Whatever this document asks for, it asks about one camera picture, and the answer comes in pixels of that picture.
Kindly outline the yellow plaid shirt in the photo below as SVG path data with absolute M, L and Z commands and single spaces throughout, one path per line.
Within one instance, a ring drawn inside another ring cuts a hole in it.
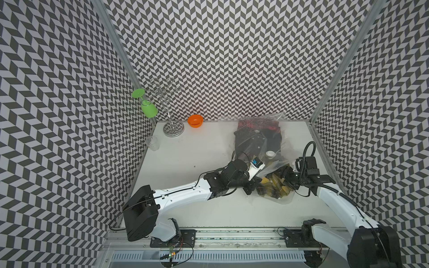
M 294 170 L 289 164 L 267 174 L 256 187 L 258 195 L 278 203 L 287 203 L 295 193 L 286 180 L 287 175 L 294 175 Z

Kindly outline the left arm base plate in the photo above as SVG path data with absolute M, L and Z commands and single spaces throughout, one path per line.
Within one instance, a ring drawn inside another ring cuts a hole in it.
M 197 230 L 185 229 L 181 230 L 181 234 L 176 235 L 171 240 L 163 242 L 160 239 L 152 238 L 150 241 L 151 248 L 169 248 L 169 247 L 194 247 L 196 241 Z

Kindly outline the red black plaid shirt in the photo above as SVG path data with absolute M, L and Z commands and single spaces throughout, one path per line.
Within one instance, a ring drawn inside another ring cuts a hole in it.
M 279 122 L 269 118 L 244 118 L 239 121 L 237 131 L 271 131 L 280 133 Z

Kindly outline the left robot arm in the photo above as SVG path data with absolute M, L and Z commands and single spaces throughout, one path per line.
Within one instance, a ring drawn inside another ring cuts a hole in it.
M 254 177 L 264 168 L 258 157 L 248 163 L 235 159 L 223 168 L 201 174 L 194 183 L 162 190 L 153 190 L 150 185 L 140 187 L 123 207 L 127 239 L 133 242 L 150 236 L 163 242 L 177 242 L 181 230 L 174 218 L 163 216 L 166 212 L 224 197 L 240 188 L 249 195 L 258 184 Z

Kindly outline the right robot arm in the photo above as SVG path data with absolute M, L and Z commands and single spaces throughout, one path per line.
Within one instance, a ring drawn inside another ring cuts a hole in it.
M 319 197 L 346 227 L 345 232 L 331 228 L 325 221 L 304 221 L 299 232 L 301 244 L 325 245 L 343 257 L 351 268 L 402 267 L 398 233 L 366 215 L 346 196 L 328 175 L 317 168 L 295 172 L 286 166 L 279 176 L 293 190 L 300 186 Z

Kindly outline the clear plastic vacuum bag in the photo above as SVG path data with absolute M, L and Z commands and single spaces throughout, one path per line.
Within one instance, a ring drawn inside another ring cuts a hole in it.
M 244 119 L 244 118 L 258 118 L 258 117 L 243 117 L 243 118 L 240 118 L 239 121 L 241 119 Z M 258 172 L 258 174 L 256 176 L 260 177 L 262 179 L 267 174 L 276 171 L 277 169 L 283 167 L 286 164 L 289 164 L 294 169 L 294 163 L 293 162 L 295 161 L 295 158 L 297 158 L 298 154 L 297 154 L 296 150 L 293 148 L 293 145 L 292 145 L 290 139 L 285 134 L 285 132 L 282 130 L 282 127 L 280 125 L 280 121 L 283 118 L 283 113 L 282 112 L 272 113 L 272 114 L 260 116 L 259 118 L 269 118 L 269 119 L 273 119 L 273 120 L 276 120 L 279 122 L 280 132 L 282 134 L 282 144 L 281 144 L 281 151 L 277 155 L 274 155 L 273 152 L 269 151 L 266 153 L 265 156 L 260 158 L 262 160 L 262 162 L 265 164 L 265 168 L 263 170 L 261 170 L 260 172 Z M 275 201 L 271 201 L 270 199 L 260 197 L 256 190 L 253 191 L 249 195 L 249 198 L 250 198 L 251 202 L 253 202 L 255 199 L 260 199 L 260 200 L 265 199 L 265 200 L 270 201 L 270 202 L 278 203 Z M 278 204 L 282 204 L 282 205 L 288 204 L 292 201 L 292 199 L 290 199 L 287 203 L 278 203 Z

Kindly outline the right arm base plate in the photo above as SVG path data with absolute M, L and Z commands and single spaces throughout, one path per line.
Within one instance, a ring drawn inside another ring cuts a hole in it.
M 284 240 L 287 247 L 296 247 L 296 248 L 323 248 L 327 249 L 328 247 L 325 244 L 322 244 L 316 241 L 313 237 L 312 231 L 302 231 L 295 229 L 284 229 L 283 231 Z

